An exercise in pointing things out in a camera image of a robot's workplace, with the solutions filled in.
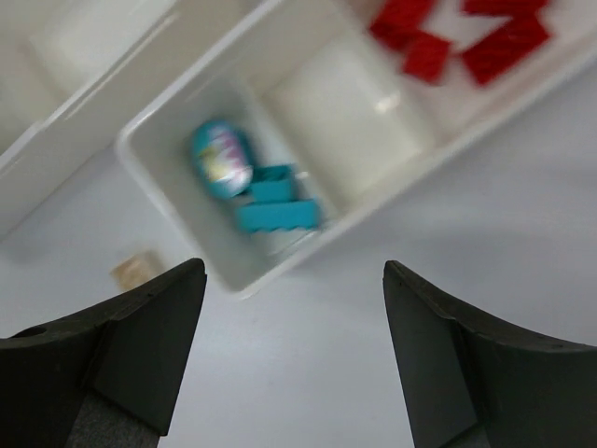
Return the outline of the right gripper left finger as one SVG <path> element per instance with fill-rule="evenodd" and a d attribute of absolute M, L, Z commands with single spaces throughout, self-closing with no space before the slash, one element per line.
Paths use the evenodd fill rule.
<path fill-rule="evenodd" d="M 1 342 L 5 447 L 155 447 L 166 436 L 206 287 L 189 259 Z"/>

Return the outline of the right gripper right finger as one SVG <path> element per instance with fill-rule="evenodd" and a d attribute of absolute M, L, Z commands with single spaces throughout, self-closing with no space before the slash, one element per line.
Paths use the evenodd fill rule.
<path fill-rule="evenodd" d="M 390 260 L 383 294 L 418 447 L 592 447 L 596 349 L 534 332 Z"/>

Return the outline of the cyan long lego brick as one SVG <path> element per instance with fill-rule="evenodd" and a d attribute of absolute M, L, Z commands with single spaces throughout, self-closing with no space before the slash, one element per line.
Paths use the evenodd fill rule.
<path fill-rule="evenodd" d="M 313 230 L 320 226 L 322 213 L 314 200 L 249 203 L 236 208 L 235 219 L 248 232 Z"/>

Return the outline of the cyan round printed lego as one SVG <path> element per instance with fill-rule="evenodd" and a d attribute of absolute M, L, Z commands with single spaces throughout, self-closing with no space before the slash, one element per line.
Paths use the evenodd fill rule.
<path fill-rule="evenodd" d="M 246 135 L 224 119 L 197 128 L 191 139 L 191 160 L 210 193 L 223 200 L 243 194 L 253 179 L 254 157 Z"/>

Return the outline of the small cyan lego brick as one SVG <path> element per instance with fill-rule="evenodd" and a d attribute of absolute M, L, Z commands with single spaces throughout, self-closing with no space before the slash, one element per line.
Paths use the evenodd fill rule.
<path fill-rule="evenodd" d="M 254 169 L 249 193 L 259 203 L 287 203 L 296 199 L 290 165 L 261 166 Z"/>

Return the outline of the red lego brick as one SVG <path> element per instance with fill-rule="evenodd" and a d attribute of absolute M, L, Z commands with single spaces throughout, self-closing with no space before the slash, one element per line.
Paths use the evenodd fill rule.
<path fill-rule="evenodd" d="M 431 34 L 418 35 L 407 52 L 402 72 L 427 84 L 441 80 L 451 53 L 451 41 Z"/>
<path fill-rule="evenodd" d="M 386 1 L 369 31 L 388 49 L 401 51 L 419 33 L 436 3 L 435 0 Z"/>
<path fill-rule="evenodd" d="M 486 86 L 522 62 L 550 39 L 538 18 L 549 1 L 464 1 L 471 16 L 507 17 L 498 28 L 461 53 L 462 62 L 479 86 Z"/>

